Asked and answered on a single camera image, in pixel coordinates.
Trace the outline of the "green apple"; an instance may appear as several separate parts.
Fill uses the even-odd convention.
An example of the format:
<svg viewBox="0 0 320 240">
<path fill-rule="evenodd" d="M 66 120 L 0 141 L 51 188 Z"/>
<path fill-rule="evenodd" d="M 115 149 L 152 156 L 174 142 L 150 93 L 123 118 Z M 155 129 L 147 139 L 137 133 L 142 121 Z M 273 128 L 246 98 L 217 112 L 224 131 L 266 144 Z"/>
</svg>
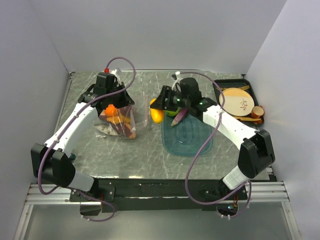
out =
<svg viewBox="0 0 320 240">
<path fill-rule="evenodd" d="M 178 109 L 175 110 L 175 111 L 165 110 L 165 113 L 166 113 L 169 117 L 175 117 L 179 112 L 180 112 L 180 108 L 178 108 Z"/>
</svg>

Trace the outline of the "orange mango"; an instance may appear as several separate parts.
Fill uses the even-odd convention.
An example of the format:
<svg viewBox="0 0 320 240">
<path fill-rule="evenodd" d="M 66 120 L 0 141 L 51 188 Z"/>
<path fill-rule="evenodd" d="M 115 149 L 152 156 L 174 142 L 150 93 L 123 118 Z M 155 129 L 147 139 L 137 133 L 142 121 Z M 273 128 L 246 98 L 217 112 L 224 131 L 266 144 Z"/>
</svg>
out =
<svg viewBox="0 0 320 240">
<path fill-rule="evenodd" d="M 161 124 L 164 120 L 165 113 L 163 110 L 150 107 L 150 116 L 154 123 Z"/>
</svg>

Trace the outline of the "purple eggplant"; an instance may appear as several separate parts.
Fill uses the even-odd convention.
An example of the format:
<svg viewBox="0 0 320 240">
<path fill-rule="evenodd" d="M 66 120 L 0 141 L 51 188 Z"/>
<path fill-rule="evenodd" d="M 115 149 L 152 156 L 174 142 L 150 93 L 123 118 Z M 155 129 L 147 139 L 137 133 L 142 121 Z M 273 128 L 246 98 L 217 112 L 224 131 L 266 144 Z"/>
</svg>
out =
<svg viewBox="0 0 320 240">
<path fill-rule="evenodd" d="M 186 115 L 188 114 L 187 108 L 181 108 L 180 111 L 177 113 L 175 118 L 173 119 L 171 126 L 177 125 Z"/>
</svg>

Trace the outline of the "orange tangerine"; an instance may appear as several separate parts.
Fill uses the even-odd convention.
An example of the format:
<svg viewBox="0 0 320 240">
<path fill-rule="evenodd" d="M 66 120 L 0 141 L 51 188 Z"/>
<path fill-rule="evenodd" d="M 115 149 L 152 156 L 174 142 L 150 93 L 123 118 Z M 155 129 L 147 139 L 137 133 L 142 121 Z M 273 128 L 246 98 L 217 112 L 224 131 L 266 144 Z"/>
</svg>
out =
<svg viewBox="0 0 320 240">
<path fill-rule="evenodd" d="M 109 104 L 108 107 L 104 110 L 104 114 L 109 117 L 114 117 L 118 114 L 117 108 L 113 104 Z"/>
</svg>

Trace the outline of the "clear zip top bag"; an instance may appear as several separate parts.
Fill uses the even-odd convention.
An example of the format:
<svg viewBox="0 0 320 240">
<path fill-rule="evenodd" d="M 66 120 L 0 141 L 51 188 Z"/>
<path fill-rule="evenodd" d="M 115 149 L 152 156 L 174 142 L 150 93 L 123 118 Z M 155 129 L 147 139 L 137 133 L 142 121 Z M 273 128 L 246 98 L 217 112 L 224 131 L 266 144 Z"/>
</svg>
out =
<svg viewBox="0 0 320 240">
<path fill-rule="evenodd" d="M 136 96 L 134 104 L 116 108 L 109 104 L 93 127 L 104 136 L 133 140 L 147 130 L 150 122 L 149 96 Z"/>
</svg>

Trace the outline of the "sliced ham piece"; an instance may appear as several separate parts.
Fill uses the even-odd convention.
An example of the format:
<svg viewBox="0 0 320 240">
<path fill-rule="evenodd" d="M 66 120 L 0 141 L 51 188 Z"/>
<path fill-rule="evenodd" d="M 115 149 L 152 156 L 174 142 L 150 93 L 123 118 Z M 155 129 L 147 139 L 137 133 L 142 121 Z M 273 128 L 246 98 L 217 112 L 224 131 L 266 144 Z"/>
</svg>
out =
<svg viewBox="0 0 320 240">
<path fill-rule="evenodd" d="M 136 138 L 136 131 L 131 128 L 129 123 L 123 122 L 117 124 L 117 130 L 119 134 L 127 139 L 135 139 Z"/>
</svg>

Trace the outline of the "grey toy fish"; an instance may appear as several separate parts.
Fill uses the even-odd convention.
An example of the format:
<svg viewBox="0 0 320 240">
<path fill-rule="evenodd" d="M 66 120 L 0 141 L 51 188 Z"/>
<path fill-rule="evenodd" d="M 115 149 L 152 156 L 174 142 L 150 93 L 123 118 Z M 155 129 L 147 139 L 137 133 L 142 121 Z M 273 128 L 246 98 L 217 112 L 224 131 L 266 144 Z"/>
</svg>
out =
<svg viewBox="0 0 320 240">
<path fill-rule="evenodd" d="M 118 133 L 109 123 L 96 123 L 94 128 L 105 135 L 118 136 Z"/>
</svg>

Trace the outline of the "teal transparent food tray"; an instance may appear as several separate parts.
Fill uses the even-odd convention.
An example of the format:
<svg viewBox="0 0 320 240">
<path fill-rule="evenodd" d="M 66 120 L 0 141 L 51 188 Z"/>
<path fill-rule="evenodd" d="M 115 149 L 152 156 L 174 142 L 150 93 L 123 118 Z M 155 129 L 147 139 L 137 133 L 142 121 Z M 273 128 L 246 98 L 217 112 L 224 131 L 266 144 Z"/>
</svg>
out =
<svg viewBox="0 0 320 240">
<path fill-rule="evenodd" d="M 212 128 L 192 115 L 187 115 L 177 125 L 171 126 L 173 120 L 173 117 L 165 115 L 161 124 L 163 147 L 172 155 L 195 156 L 212 134 Z"/>
</svg>

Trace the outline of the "red apple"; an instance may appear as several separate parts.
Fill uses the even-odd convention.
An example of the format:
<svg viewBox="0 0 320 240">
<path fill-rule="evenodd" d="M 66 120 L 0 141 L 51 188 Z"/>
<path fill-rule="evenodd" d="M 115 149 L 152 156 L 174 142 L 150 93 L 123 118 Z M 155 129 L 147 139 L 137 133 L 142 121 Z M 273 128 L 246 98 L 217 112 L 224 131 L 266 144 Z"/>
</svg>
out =
<svg viewBox="0 0 320 240">
<path fill-rule="evenodd" d="M 121 123 L 131 123 L 131 117 L 130 114 L 127 113 L 126 110 L 119 108 L 117 110 L 118 119 Z"/>
</svg>

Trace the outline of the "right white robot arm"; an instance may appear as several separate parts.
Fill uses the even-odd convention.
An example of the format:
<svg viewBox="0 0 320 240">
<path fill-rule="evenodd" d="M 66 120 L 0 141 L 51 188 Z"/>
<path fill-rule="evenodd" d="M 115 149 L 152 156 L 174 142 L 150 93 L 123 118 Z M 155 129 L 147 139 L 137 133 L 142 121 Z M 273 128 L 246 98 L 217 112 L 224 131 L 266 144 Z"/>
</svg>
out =
<svg viewBox="0 0 320 240">
<path fill-rule="evenodd" d="M 190 115 L 220 132 L 237 147 L 237 165 L 221 179 L 218 188 L 222 198 L 230 199 L 241 184 L 254 179 L 275 161 L 271 136 L 264 129 L 258 131 L 241 123 L 214 100 L 204 97 L 194 78 L 184 78 L 179 85 L 179 90 L 164 85 L 158 97 L 150 102 L 151 112 L 163 114 L 187 109 Z"/>
</svg>

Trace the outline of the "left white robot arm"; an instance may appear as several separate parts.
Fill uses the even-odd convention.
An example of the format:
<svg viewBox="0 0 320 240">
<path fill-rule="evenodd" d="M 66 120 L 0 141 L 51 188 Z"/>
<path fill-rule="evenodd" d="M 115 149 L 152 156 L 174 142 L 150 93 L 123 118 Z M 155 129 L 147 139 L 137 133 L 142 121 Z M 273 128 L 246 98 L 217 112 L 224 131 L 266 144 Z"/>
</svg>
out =
<svg viewBox="0 0 320 240">
<path fill-rule="evenodd" d="M 120 74 L 119 69 L 100 72 L 96 82 L 78 98 L 60 129 L 45 143 L 33 145 L 32 169 L 39 187 L 42 182 L 49 182 L 57 187 L 77 189 L 88 201 L 99 196 L 98 180 L 77 171 L 71 153 L 83 133 L 109 105 L 119 109 L 134 104 L 120 81 Z"/>
</svg>

